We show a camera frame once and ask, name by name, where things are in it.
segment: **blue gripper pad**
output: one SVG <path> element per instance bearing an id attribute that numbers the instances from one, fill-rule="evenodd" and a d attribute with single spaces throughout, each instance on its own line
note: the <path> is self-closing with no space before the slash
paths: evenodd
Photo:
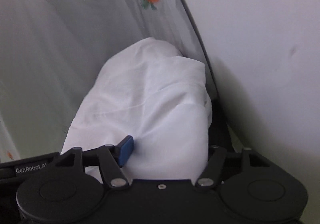
<path id="1" fill-rule="evenodd" d="M 117 157 L 119 167 L 122 167 L 128 161 L 134 149 L 133 137 L 128 135 L 117 146 L 115 146 L 115 155 Z"/>

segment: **folded white fabric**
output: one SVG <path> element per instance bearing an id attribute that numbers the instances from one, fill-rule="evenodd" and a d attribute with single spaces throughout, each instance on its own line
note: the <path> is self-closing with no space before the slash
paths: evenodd
<path id="1" fill-rule="evenodd" d="M 195 181 L 208 158 L 211 101 L 204 64 L 171 44 L 143 39 L 109 59 L 84 98 L 62 153 L 134 137 L 122 168 L 132 179 Z M 100 178 L 93 168 L 88 174 Z"/>

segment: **metal bolt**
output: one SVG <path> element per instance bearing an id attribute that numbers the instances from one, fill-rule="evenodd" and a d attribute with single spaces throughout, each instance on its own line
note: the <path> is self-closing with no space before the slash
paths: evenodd
<path id="1" fill-rule="evenodd" d="M 127 181 L 122 178 L 116 178 L 112 179 L 110 183 L 113 187 L 122 187 L 127 184 Z"/>
<path id="2" fill-rule="evenodd" d="M 167 187 L 167 185 L 165 185 L 165 184 L 159 184 L 158 185 L 158 189 L 159 190 L 164 190 L 166 187 Z"/>
<path id="3" fill-rule="evenodd" d="M 208 187 L 214 184 L 214 181 L 209 178 L 201 178 L 198 180 L 198 184 L 202 187 Z"/>

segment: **round black disc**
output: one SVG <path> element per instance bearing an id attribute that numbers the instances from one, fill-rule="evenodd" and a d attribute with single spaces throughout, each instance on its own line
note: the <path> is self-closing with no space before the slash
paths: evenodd
<path id="1" fill-rule="evenodd" d="M 94 177 L 69 167 L 43 171 L 23 182 L 17 204 L 23 214 L 46 224 L 71 223 L 89 215 L 103 197 Z"/>
<path id="2" fill-rule="evenodd" d="M 269 168 L 231 177 L 221 185 L 220 195 L 233 212 L 265 222 L 298 217 L 308 200 L 306 189 L 298 180 Z"/>

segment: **silver screw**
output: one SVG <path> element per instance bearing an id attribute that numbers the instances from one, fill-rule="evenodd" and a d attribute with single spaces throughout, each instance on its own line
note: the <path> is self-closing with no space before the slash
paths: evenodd
<path id="1" fill-rule="evenodd" d="M 127 181 L 122 178 L 116 178 L 116 179 L 111 180 L 110 183 L 113 187 L 122 187 L 127 184 Z"/>
<path id="2" fill-rule="evenodd" d="M 214 181 L 209 178 L 201 178 L 198 180 L 198 184 L 202 187 L 208 187 L 214 184 Z"/>
<path id="3" fill-rule="evenodd" d="M 166 187 L 167 187 L 167 185 L 165 185 L 165 184 L 159 184 L 158 185 L 158 189 L 159 190 L 164 190 Z"/>

